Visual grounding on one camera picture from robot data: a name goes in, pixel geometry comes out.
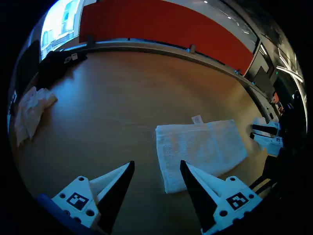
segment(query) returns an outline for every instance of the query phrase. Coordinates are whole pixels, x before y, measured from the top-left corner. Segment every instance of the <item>wooden table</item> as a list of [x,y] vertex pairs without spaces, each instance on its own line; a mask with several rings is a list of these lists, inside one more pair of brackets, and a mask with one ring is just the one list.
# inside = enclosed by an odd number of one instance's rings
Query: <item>wooden table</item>
[[18,150],[20,173],[34,195],[55,196],[79,175],[93,179],[130,160],[135,173],[113,234],[200,234],[187,192],[164,192],[155,128],[234,119],[248,157],[221,176],[246,184],[263,170],[265,151],[249,138],[261,117],[234,78],[212,68],[142,52],[99,52],[70,69],[52,91],[37,133]]

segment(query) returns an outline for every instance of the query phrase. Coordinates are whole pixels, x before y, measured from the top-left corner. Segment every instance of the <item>black cloth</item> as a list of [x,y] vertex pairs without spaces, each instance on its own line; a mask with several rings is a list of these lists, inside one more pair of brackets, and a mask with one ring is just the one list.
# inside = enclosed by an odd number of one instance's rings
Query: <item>black cloth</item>
[[56,81],[61,79],[68,68],[87,59],[85,52],[77,52],[77,59],[72,58],[67,62],[65,59],[70,57],[73,52],[69,51],[50,51],[39,64],[39,78],[36,85],[37,90],[50,88]]

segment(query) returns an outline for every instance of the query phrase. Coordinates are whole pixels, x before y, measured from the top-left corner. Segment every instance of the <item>window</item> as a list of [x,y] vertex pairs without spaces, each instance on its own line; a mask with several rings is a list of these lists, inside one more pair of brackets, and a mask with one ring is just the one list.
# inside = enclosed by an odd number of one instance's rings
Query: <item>window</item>
[[74,24],[80,14],[77,13],[79,4],[83,0],[59,0],[48,11],[41,33],[41,58],[45,58],[49,51],[54,51],[73,37],[78,35],[78,24]]

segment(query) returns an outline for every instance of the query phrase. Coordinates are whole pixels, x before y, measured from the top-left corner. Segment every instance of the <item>red wall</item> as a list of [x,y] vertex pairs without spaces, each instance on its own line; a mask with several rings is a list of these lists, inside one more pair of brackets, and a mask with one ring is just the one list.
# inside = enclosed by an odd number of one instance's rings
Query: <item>red wall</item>
[[104,0],[83,8],[79,41],[141,38],[208,55],[244,73],[253,54],[234,35],[206,16],[161,0]]

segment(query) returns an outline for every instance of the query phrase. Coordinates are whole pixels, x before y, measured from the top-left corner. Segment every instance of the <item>folded towel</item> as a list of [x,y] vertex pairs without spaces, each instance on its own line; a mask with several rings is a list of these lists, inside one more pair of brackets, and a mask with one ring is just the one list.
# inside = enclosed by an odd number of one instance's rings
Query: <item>folded towel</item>
[[156,129],[156,150],[166,193],[186,190],[180,160],[219,176],[247,157],[233,120],[196,125],[162,125]]
[[14,124],[17,146],[28,137],[32,139],[44,109],[56,100],[57,98],[51,91],[46,88],[36,91],[36,87],[32,87],[22,97]]

